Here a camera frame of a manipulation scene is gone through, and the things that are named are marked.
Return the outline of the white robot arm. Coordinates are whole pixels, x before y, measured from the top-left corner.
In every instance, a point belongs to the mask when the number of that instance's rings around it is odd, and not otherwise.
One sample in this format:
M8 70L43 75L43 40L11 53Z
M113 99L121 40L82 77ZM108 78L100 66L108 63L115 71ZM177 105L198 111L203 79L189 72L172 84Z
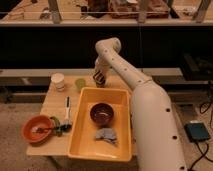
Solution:
M139 171L187 171L183 148L167 92L119 55L118 38L95 44L93 79L104 87L112 68L132 90L131 113Z

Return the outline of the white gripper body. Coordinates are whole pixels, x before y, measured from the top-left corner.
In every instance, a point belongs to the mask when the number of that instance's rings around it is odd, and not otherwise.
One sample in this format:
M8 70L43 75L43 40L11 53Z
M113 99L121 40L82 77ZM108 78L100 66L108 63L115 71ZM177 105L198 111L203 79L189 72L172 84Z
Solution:
M94 74L96 72L100 72L100 81L103 77L107 77L107 72L110 69L110 65L108 64L108 62L104 59L102 59L101 57L98 57L95 61L95 71Z

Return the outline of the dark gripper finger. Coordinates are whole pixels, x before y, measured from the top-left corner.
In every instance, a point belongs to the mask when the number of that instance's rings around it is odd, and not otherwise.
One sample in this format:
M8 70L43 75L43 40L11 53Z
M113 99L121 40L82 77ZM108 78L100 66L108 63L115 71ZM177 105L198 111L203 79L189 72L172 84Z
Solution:
M100 86L101 86L101 87L105 87L105 84L106 84L106 78L103 77L103 78L101 79Z
M100 84L100 72L96 72L93 75L93 80L95 81L96 84Z

